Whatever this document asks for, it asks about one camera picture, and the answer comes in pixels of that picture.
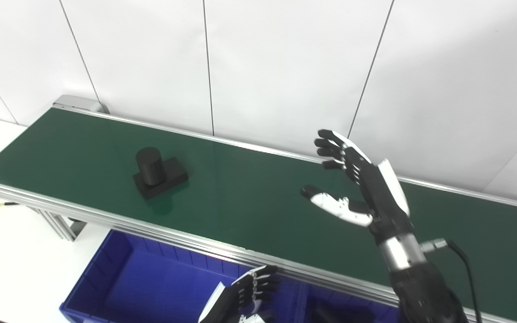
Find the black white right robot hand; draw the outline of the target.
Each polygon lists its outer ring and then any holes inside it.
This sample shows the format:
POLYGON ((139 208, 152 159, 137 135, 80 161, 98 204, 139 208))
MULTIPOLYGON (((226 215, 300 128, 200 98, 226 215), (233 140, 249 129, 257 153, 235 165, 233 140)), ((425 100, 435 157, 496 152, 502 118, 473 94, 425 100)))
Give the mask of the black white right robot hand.
POLYGON ((377 245, 414 235, 406 196, 388 160, 373 163, 353 141, 328 129, 318 130, 314 143, 318 155, 328 157, 323 168, 344 172, 359 187, 364 201, 338 199, 313 185, 301 189, 303 197, 343 221, 367 227, 377 245))

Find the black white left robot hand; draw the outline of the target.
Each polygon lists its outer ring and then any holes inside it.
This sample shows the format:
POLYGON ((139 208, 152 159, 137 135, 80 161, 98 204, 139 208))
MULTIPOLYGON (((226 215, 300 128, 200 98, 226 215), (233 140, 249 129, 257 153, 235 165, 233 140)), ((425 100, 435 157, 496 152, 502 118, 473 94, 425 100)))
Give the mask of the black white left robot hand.
POLYGON ((219 283, 199 315, 199 323, 273 323, 275 313, 261 310, 272 300, 280 279, 275 265, 248 270, 232 284, 219 283))

